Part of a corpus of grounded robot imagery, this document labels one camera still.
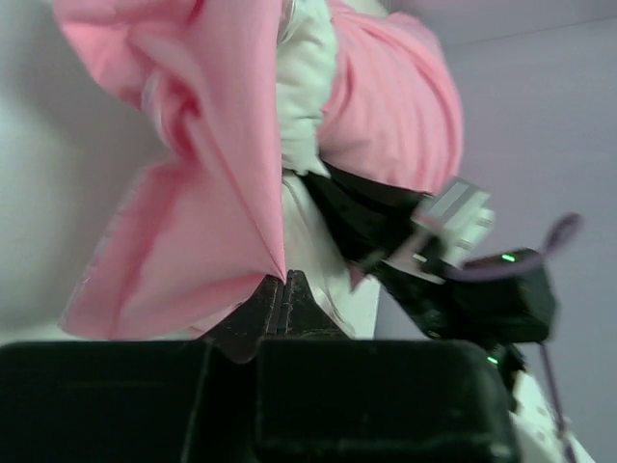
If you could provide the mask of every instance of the pink towel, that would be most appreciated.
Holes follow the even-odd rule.
[[[282,0],[55,0],[62,30],[106,91],[158,115],[175,158],[148,168],[71,299],[64,329],[95,339],[207,330],[264,275],[284,278],[276,107]],[[415,19],[331,2],[338,74],[324,157],[434,191],[461,153],[459,99]]]

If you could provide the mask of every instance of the pink garment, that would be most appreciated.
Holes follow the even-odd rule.
[[[55,0],[95,81],[158,115],[175,159],[148,168],[63,322],[77,336],[206,331],[264,275],[284,278],[276,43],[282,0]],[[433,36],[331,2],[338,76],[320,142],[338,168],[434,191],[461,153],[459,99]]]

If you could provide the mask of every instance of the gray wall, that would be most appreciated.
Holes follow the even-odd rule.
[[[563,3],[574,14],[573,5],[583,2],[492,3],[501,4],[504,13],[508,6],[519,9],[514,17],[523,10],[532,13],[536,3],[537,17],[529,17],[545,29],[540,4],[553,4],[558,12]],[[595,9],[589,7],[594,2],[584,3],[588,7],[580,7],[581,13],[597,13],[602,5],[612,8],[610,13],[617,9],[617,2],[595,2]],[[463,175],[493,193],[496,209],[496,229],[476,254],[537,247],[559,214],[584,214],[584,233],[550,265],[562,302],[552,352],[575,432],[596,461],[615,461],[617,360],[610,340],[617,325],[617,208],[612,196],[617,197],[617,18],[484,41],[480,37],[491,31],[480,31],[483,23],[471,20],[463,6],[447,18],[436,16],[435,23],[445,30],[461,11],[466,11],[469,29],[463,32],[459,25],[461,32],[450,38],[475,42],[452,45],[447,54],[467,114]],[[546,24],[552,19],[547,14]],[[378,335],[419,336],[389,299],[380,309]],[[535,350],[527,352],[542,377]]]

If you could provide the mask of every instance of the purple cable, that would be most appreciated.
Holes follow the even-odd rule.
[[[449,267],[445,272],[445,277],[448,280],[463,283],[490,282],[516,277],[542,266],[549,257],[561,251],[572,241],[581,226],[582,217],[579,214],[566,214],[550,228],[544,245],[537,255],[516,263],[487,268]]]
[[[570,442],[570,436],[568,435],[568,426],[566,424],[566,418],[563,414],[563,406],[559,398],[559,392],[557,390],[557,381],[552,370],[552,364],[550,362],[549,348],[546,344],[540,344],[540,357],[542,357],[542,363],[544,364],[544,370],[547,375],[547,381],[549,383],[550,400],[552,401],[552,407],[555,411],[555,421],[557,424],[557,438],[563,444],[563,450],[566,459],[569,463],[577,463],[577,456],[572,448],[572,442]]]

